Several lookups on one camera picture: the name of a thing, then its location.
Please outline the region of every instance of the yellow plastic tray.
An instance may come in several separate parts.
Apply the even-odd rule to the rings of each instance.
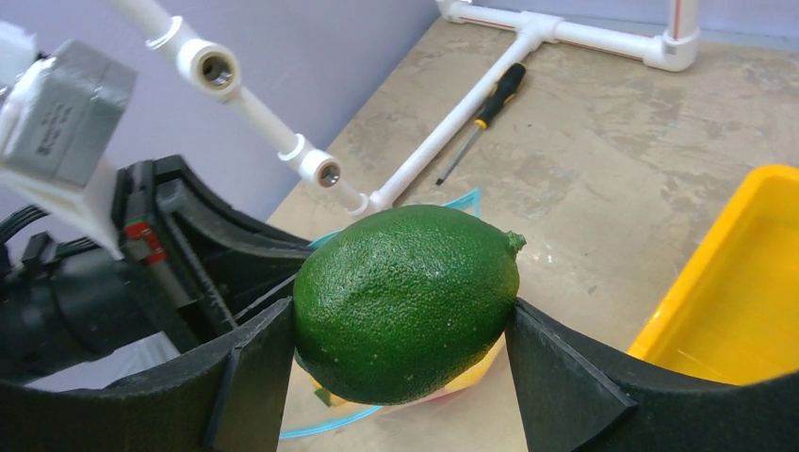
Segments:
[[[738,385],[799,369],[799,169],[749,173],[628,354]]]

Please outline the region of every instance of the white pvc pipe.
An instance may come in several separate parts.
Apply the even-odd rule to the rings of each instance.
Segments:
[[[652,39],[595,26],[561,22],[555,39],[624,57],[643,58]]]
[[[454,137],[455,133],[477,111],[485,96],[508,67],[520,61],[541,43],[536,32],[520,33],[514,43],[488,70],[480,81],[458,103],[430,135],[419,145],[410,157],[386,181],[382,188],[369,197],[375,210],[383,210],[402,194],[423,171],[441,149]]]
[[[171,15],[155,0],[105,0],[128,20],[147,40],[157,40],[169,32]]]
[[[295,134],[277,115],[241,84],[236,56],[229,49],[203,40],[180,16],[171,17],[156,0],[105,0],[147,39],[147,46],[157,51],[189,83],[217,102],[230,106],[277,151],[279,158],[302,179],[331,190],[353,216],[369,212],[368,197],[352,188],[341,176],[341,164],[328,153],[317,149],[302,134]],[[228,83],[222,87],[203,77],[203,61],[214,57],[227,64]],[[323,171],[336,167],[335,182],[324,181]]]
[[[249,89],[242,87],[239,94],[227,104],[265,137],[278,153],[291,153],[298,139],[294,132]]]
[[[524,17],[518,12],[502,9],[475,7],[466,3],[453,6],[452,12],[464,22],[488,25],[496,28],[517,30],[525,24]]]
[[[672,40],[691,37],[698,28],[699,2],[697,0],[671,0],[668,35]]]

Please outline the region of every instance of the black 3d-printed part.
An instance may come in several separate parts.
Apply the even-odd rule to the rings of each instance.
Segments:
[[[746,386],[695,379],[523,299],[506,335],[530,451],[799,451],[799,372]]]
[[[103,390],[47,393],[0,382],[0,450],[277,448],[294,352],[290,299],[236,330]]]

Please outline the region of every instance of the concrete floor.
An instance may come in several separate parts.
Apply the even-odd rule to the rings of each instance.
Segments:
[[[330,152],[370,193],[503,53],[512,33],[436,23]],[[526,86],[443,186],[457,136],[401,202],[444,203],[475,187],[482,217],[528,239],[520,296],[563,324],[627,349],[745,175],[799,166],[799,57],[703,44],[685,73],[565,45],[525,60]],[[307,238],[351,220],[299,185],[269,223]],[[294,373],[285,428],[329,415]],[[524,451],[507,357],[457,396],[380,411],[288,451]]]

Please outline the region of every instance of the red marking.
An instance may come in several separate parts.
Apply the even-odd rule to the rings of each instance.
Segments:
[[[644,60],[641,56],[632,56],[632,55],[622,54],[621,52],[614,52],[613,50],[602,49],[602,48],[594,47],[593,45],[588,45],[588,44],[580,44],[578,42],[572,42],[570,40],[560,40],[560,42],[565,42],[567,44],[571,44],[571,45],[574,45],[574,46],[577,46],[577,47],[582,47],[584,49],[596,50],[597,52],[604,52],[606,54],[617,55],[617,56],[620,56],[620,57],[634,59],[636,61],[643,61]]]
[[[675,29],[672,31],[673,40],[679,39],[679,10],[681,6],[680,0],[675,0]]]
[[[465,21],[467,21],[467,22],[471,22],[471,23],[474,23],[474,24],[482,24],[482,25],[488,25],[488,26],[495,26],[495,27],[502,28],[502,29],[505,29],[505,30],[516,30],[516,28],[515,28],[515,27],[513,27],[513,26],[509,26],[509,25],[495,24],[495,23],[493,23],[493,22],[486,22],[486,21],[479,21],[479,20],[477,20],[477,19],[469,19],[469,18],[467,18],[467,17],[464,17],[463,19],[464,19]]]
[[[158,241],[158,237],[155,236],[153,229],[150,228],[150,223],[147,221],[137,221],[128,224],[124,227],[124,231],[131,240],[144,240],[144,242],[147,243],[150,251],[152,251],[144,258],[144,261],[148,265],[161,262],[167,258],[167,252],[161,246],[161,242]]]

